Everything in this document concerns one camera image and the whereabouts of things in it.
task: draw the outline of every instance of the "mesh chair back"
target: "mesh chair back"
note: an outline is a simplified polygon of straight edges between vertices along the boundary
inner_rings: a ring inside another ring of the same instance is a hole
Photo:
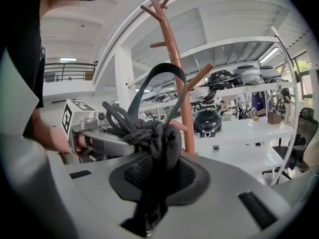
[[[303,108],[299,115],[299,122],[297,128],[297,135],[294,146],[303,145],[305,149],[312,140],[318,129],[318,121],[314,119],[314,110],[311,108]],[[296,161],[302,162],[304,158],[304,151],[302,153],[292,153]]]

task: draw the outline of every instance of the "black slot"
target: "black slot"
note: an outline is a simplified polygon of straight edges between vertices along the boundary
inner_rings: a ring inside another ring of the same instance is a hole
[[[80,172],[70,173],[71,179],[80,178],[86,175],[92,174],[89,170],[83,170]]]
[[[246,192],[238,195],[238,198],[247,208],[259,227],[264,230],[277,218],[267,209],[267,207],[252,192]]]

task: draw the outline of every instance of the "shelf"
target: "shelf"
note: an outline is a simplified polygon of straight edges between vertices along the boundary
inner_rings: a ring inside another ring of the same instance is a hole
[[[236,145],[290,137],[292,134],[291,127],[282,123],[271,125],[267,122],[267,117],[262,117],[259,121],[252,119],[225,121],[215,137],[199,139],[203,145]]]
[[[233,89],[227,89],[227,90],[218,90],[214,98],[233,96],[233,95],[244,94],[244,93],[262,92],[266,90],[275,90],[275,89],[279,89],[279,86],[282,89],[285,89],[285,88],[293,88],[295,84],[293,82],[280,82],[280,83],[260,84],[255,86],[245,86],[245,87],[239,87],[239,88],[233,88]],[[200,100],[202,100],[202,98],[194,97],[191,95],[191,92],[190,92],[191,102],[200,101]]]
[[[213,144],[202,144],[203,138],[195,139],[195,150],[199,156],[234,165],[249,174],[258,174],[283,164],[283,159],[269,143],[253,145],[221,145],[219,150]]]
[[[261,92],[266,90],[274,90],[274,89],[278,89],[279,86],[282,89],[293,88],[295,84],[293,82],[280,82],[280,83],[260,84],[255,86],[245,86],[245,87],[239,87],[239,88],[233,88],[233,89],[227,89],[227,90],[218,90],[216,92],[215,98],[233,96],[233,95],[244,94],[244,93]],[[148,98],[152,97],[152,92],[147,93]],[[202,101],[202,98],[194,97],[191,95],[191,92],[190,92],[190,101],[191,102]],[[151,109],[156,109],[156,108],[161,108],[166,106],[173,106],[176,104],[176,102],[177,102],[177,99],[168,101],[167,103],[153,103],[151,105],[144,105],[140,107],[140,111],[146,111],[146,110],[151,110]]]
[[[162,103],[151,103],[150,105],[142,105],[139,108],[139,111],[147,111],[147,110],[151,110],[151,109],[157,109],[157,108],[162,108],[162,107],[166,107],[166,106],[174,106],[177,103],[178,99],[174,99],[174,100],[170,100],[168,102],[162,102]]]

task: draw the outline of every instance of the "white table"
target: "white table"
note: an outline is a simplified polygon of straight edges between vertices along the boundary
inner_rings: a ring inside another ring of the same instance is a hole
[[[206,145],[234,145],[245,143],[256,143],[290,137],[293,129],[285,124],[271,125],[267,118],[259,118],[259,121],[252,119],[241,119],[225,121],[222,123],[221,131],[215,137],[201,138],[201,144]]]
[[[254,144],[222,145],[219,150],[214,150],[212,145],[201,144],[201,139],[195,139],[195,150],[200,156],[237,166],[250,174],[271,170],[283,163],[269,143],[260,147]]]

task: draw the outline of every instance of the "brown box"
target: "brown box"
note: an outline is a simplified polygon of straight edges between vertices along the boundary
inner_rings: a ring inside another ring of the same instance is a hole
[[[281,117],[277,113],[268,113],[268,123],[271,125],[280,124],[281,123]]]

